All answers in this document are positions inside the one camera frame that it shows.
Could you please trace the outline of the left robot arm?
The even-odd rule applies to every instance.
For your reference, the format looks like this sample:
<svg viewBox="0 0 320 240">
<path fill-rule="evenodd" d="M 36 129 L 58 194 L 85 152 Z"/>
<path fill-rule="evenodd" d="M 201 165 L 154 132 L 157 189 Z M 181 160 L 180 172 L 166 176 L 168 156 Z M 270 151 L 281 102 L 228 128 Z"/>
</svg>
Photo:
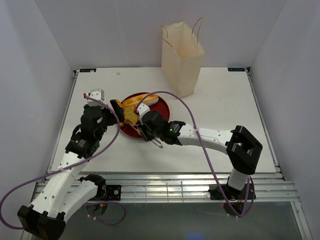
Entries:
<svg viewBox="0 0 320 240">
<path fill-rule="evenodd" d="M 61 237 L 68 219 L 87 201 L 106 199 L 105 179 L 90 173 L 80 178 L 80 185 L 69 193 L 74 180 L 87 165 L 100 146 L 108 126 L 124 121 L 124 110 L 112 99 L 112 108 L 102 105 L 101 100 L 87 100 L 80 124 L 71 135 L 60 162 L 60 169 L 54 174 L 29 206 L 21 206 L 17 216 L 23 229 L 43 240 L 57 240 Z"/>
</svg>

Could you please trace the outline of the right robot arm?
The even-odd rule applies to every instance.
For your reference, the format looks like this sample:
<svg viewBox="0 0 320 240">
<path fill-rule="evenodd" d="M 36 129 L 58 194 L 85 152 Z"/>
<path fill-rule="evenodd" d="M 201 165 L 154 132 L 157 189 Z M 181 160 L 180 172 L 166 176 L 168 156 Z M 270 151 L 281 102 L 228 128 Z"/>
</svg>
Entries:
<svg viewBox="0 0 320 240">
<path fill-rule="evenodd" d="M 228 155 L 232 171 L 222 189 L 228 199 L 244 193 L 248 177 L 256 171 L 262 144 L 244 126 L 232 130 L 195 129 L 183 121 L 167 121 L 150 110 L 139 116 L 138 128 L 145 141 L 160 139 L 168 145 L 197 146 Z"/>
</svg>

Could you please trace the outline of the metal tongs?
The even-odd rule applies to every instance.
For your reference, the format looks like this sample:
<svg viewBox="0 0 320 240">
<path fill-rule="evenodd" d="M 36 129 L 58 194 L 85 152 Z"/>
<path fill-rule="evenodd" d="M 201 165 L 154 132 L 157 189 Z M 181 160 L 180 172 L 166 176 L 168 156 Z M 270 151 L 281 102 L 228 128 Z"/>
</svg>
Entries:
<svg viewBox="0 0 320 240">
<path fill-rule="evenodd" d="M 145 142 L 151 142 L 160 149 L 164 148 L 163 144 L 154 137 L 151 130 L 145 125 L 133 126 L 132 128 L 135 129 L 135 131 L 143 138 Z"/>
</svg>

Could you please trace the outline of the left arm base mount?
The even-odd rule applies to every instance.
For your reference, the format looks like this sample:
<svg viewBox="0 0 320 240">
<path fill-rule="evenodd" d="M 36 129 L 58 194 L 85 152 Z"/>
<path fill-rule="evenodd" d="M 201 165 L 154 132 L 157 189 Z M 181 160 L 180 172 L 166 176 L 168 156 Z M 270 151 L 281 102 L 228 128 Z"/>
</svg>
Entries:
<svg viewBox="0 0 320 240">
<path fill-rule="evenodd" d="M 81 177 L 80 182 L 90 181 L 97 186 L 96 195 L 90 198 L 90 201 L 120 201 L 122 186 L 121 185 L 108 185 L 106 179 L 100 175 L 90 173 L 86 177 Z"/>
</svg>

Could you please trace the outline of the cut baguette slice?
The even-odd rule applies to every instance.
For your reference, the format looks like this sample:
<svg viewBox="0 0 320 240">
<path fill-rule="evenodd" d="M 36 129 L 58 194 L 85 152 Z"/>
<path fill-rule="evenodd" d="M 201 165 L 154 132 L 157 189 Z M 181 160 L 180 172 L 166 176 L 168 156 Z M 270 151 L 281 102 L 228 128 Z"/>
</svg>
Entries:
<svg viewBox="0 0 320 240">
<path fill-rule="evenodd" d="M 135 109 L 136 107 L 134 105 L 127 106 L 123 109 L 124 122 L 132 127 L 136 126 L 139 121 L 139 116 L 136 114 Z"/>
</svg>

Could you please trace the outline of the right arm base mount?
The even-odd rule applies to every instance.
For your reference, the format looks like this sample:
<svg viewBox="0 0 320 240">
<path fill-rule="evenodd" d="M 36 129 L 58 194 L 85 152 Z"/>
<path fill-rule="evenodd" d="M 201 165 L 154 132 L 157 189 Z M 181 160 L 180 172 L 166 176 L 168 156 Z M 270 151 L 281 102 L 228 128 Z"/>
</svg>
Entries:
<svg viewBox="0 0 320 240">
<path fill-rule="evenodd" d="M 222 184 L 221 188 L 226 196 L 226 198 L 229 201 L 240 201 L 245 200 L 246 194 L 248 200 L 255 200 L 256 194 L 253 189 L 254 185 L 252 183 L 249 184 L 249 189 L 247 191 L 247 183 L 244 185 L 242 190 L 236 190 L 234 188 L 231 188 L 227 184 Z M 216 184 L 210 184 L 208 192 L 210 194 L 211 200 L 224 200 L 222 191 L 219 189 L 219 187 Z"/>
</svg>

